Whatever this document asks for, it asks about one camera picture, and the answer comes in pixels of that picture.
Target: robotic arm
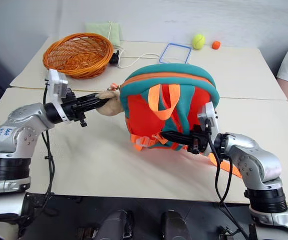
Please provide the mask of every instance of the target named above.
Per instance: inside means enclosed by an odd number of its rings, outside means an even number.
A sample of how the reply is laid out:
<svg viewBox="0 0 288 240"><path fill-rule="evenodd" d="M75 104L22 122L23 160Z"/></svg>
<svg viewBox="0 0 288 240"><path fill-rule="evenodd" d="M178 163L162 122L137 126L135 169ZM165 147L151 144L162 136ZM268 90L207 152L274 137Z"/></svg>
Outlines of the robotic arm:
<svg viewBox="0 0 288 240"><path fill-rule="evenodd" d="M20 107L13 111L0 126L0 236L17 239L34 219L33 194L30 187L29 165L39 135L54 124L84 121L84 112L103 106L108 100L98 99L96 94L76 98L67 88L63 74L49 71L51 103ZM279 177L281 165L273 154L262 150L249 137L220 134L217 116L211 102L198 116L200 126L190 135L163 132L169 141L188 146L193 154L208 155L212 149L209 138L221 159L231 158L242 175L250 200L250 214L254 224L250 226L250 239L288 240L288 206Z"/></svg>

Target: gray wall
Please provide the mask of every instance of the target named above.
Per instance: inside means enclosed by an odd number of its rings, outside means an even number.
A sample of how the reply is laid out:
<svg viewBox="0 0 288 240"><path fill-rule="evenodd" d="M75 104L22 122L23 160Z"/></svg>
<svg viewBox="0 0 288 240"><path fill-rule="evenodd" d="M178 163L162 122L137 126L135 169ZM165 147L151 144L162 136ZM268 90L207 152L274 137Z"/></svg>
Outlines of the gray wall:
<svg viewBox="0 0 288 240"><path fill-rule="evenodd" d="M83 32L86 22L116 21L127 41L259 48L276 73L288 49L285 0L0 0L0 63L16 76L49 35Z"/></svg>

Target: blue frame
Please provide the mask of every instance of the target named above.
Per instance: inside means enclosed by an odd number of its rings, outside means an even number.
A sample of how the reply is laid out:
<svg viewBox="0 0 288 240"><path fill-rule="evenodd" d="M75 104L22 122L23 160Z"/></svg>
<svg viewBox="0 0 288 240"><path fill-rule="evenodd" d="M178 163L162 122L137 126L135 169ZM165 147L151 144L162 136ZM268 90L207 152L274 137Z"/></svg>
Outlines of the blue frame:
<svg viewBox="0 0 288 240"><path fill-rule="evenodd" d="M159 57L159 60L158 60L158 61L159 61L161 64L167 64L167 63L168 63L168 62L163 62L163 61L161 61L161 59L163 58L164 53L166 52L168 46L170 46L170 45L179 46L179 47L182 47L182 48L189 49L189 52L188 52L187 58L186 58L186 60L185 60L185 63L183 63L183 64L186 64L187 61L188 61L188 58L189 58L189 56L190 56L190 53L192 52L192 48L189 47L189 46L184 46L184 45L180 45L180 44L176 44L176 43L169 43L169 44L166 46L165 50L163 51L162 55Z"/></svg>

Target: backpack handle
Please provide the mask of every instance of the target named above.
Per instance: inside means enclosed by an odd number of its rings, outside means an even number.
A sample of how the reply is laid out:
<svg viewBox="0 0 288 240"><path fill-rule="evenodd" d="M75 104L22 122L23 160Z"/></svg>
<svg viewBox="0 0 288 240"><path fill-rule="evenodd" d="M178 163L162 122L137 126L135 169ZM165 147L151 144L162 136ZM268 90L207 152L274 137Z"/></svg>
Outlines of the backpack handle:
<svg viewBox="0 0 288 240"><path fill-rule="evenodd" d="M169 97L170 97L170 108L165 110L158 110L159 95L160 95L160 84L152 86L148 92L148 105L149 108L155 113L155 115L161 120L167 120L172 115L180 98L180 85L169 84Z"/></svg>

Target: yellow tennis ball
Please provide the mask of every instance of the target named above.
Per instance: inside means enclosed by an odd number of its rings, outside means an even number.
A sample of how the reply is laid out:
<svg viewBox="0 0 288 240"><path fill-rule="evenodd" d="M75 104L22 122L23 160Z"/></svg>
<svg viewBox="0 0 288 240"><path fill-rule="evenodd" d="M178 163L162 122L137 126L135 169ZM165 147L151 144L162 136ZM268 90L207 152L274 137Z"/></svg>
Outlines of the yellow tennis ball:
<svg viewBox="0 0 288 240"><path fill-rule="evenodd" d="M205 44L205 37L202 34L196 34L193 38L193 48L201 49Z"/></svg>

